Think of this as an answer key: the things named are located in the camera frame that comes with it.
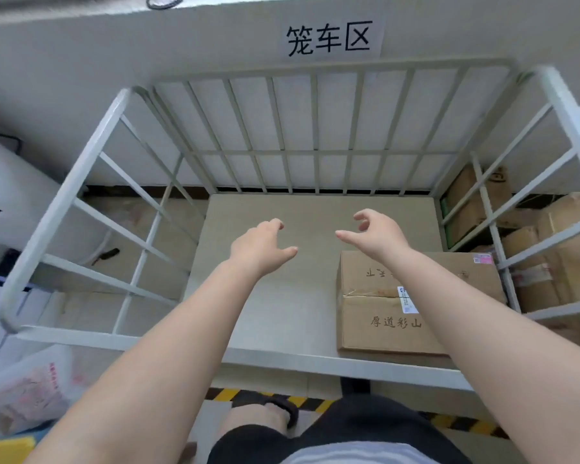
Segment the forearm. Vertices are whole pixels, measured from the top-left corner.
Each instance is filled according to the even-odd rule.
[[[580,461],[580,348],[410,248],[385,264],[529,461]]]
[[[101,376],[31,456],[175,463],[258,277],[228,260]]]

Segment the plastic bag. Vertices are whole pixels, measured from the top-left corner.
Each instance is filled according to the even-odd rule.
[[[0,432],[17,433],[60,418],[82,394],[73,353],[54,345],[0,372]]]

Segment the white label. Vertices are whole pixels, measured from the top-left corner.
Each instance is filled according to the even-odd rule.
[[[404,314],[418,314],[417,308],[414,306],[412,299],[408,296],[408,292],[403,286],[398,287],[398,294],[400,296],[400,301],[402,302],[402,311]]]
[[[550,265],[539,264],[524,270],[513,271],[511,279],[515,286],[529,286],[540,281],[552,280],[552,273],[550,273]]]
[[[378,59],[385,34],[384,0],[338,12],[323,6],[293,10],[278,20],[280,57],[286,62]]]
[[[475,264],[492,264],[492,254],[475,254],[472,261]]]

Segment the hazard stripe tape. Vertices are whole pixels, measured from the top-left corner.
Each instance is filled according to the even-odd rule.
[[[219,387],[211,387],[207,392],[206,400],[214,400],[216,402],[231,402],[235,398],[240,398],[240,395],[243,393],[251,394],[253,392],[254,391],[245,389],[222,389]],[[260,393],[269,397],[278,397],[281,399],[289,400],[295,406],[297,406],[299,410],[317,413],[325,412],[331,406],[331,404],[335,402],[334,400],[316,399],[313,397],[273,394],[271,392]],[[507,433],[505,433],[505,431],[494,422],[434,412],[418,411],[418,414],[437,428],[466,431],[479,435],[509,439]]]

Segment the person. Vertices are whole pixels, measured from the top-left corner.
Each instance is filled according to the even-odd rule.
[[[358,212],[337,237],[385,265],[487,408],[533,464],[580,463],[580,348],[467,285],[408,245],[394,220]],[[232,243],[219,264],[125,352],[31,453],[27,464],[175,464],[258,280],[296,254],[278,219]],[[210,464],[467,463],[429,422],[393,400],[333,403],[301,436],[294,410],[264,396],[233,404]]]

